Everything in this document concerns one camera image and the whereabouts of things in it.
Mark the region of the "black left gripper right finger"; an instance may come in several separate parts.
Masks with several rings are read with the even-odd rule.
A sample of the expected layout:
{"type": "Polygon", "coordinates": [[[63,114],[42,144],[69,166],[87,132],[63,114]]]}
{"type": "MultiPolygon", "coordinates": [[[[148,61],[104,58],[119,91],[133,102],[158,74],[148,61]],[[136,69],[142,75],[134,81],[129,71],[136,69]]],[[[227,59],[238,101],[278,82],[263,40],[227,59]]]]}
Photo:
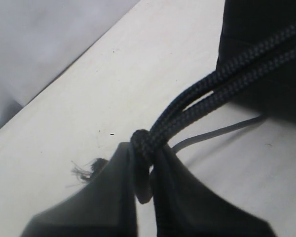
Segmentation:
{"type": "Polygon", "coordinates": [[[159,237],[269,237],[270,225],[229,203],[201,183],[168,146],[152,171],[159,237]]]}

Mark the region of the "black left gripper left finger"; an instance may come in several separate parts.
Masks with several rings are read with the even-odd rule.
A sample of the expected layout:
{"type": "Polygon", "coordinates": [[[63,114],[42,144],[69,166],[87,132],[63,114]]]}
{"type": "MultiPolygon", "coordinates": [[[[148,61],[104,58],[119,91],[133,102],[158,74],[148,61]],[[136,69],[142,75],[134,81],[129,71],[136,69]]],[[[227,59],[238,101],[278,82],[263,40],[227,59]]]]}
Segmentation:
{"type": "Polygon", "coordinates": [[[129,143],[120,143],[89,184],[58,205],[34,216],[23,237],[136,237],[133,162],[129,143]]]}

